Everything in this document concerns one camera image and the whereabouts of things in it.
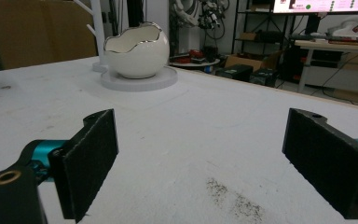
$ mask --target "white ceramic vase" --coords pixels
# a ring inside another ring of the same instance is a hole
[[[170,56],[168,38],[153,22],[106,38],[103,49],[109,70],[126,78],[152,77]]]

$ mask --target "cabinet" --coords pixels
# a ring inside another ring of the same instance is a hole
[[[245,47],[248,46],[261,51],[257,52],[259,54],[266,54],[270,52],[269,49],[272,49],[272,51],[283,49],[284,45],[288,43],[287,36],[293,31],[294,18],[288,15],[273,14],[271,8],[273,1],[263,9],[256,9],[256,6],[251,7],[251,1],[248,0],[245,10],[240,9],[240,2],[243,1],[237,0],[231,53],[247,51]],[[241,33],[257,32],[259,32],[257,36],[263,34],[265,38],[257,38],[256,40],[240,38]]]

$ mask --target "round plate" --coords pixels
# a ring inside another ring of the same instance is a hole
[[[113,71],[101,74],[102,85],[114,91],[156,91],[175,84],[177,80],[176,70],[170,67],[161,68],[152,77],[139,79],[125,78]]]

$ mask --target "white table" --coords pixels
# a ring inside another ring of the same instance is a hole
[[[298,84],[298,92],[302,92],[304,90],[304,86],[307,82],[307,78],[310,75],[310,61],[312,59],[313,51],[316,49],[320,50],[332,50],[332,51],[345,51],[345,52],[357,52],[358,46],[355,45],[337,45],[337,44],[329,44],[327,41],[325,42],[313,42],[308,40],[296,40],[296,46],[301,47],[302,49],[308,49],[307,60],[304,63],[304,68],[301,73],[301,79]]]
[[[87,115],[113,107],[120,153],[82,223],[353,223],[282,143],[290,107],[358,138],[358,106],[185,70],[160,91],[111,91],[91,71],[97,61],[0,72],[0,170],[30,141],[69,139]],[[39,192],[49,223],[73,223],[53,183]]]

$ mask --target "computer screen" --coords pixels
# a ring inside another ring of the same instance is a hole
[[[274,13],[358,13],[358,0],[274,0]]]

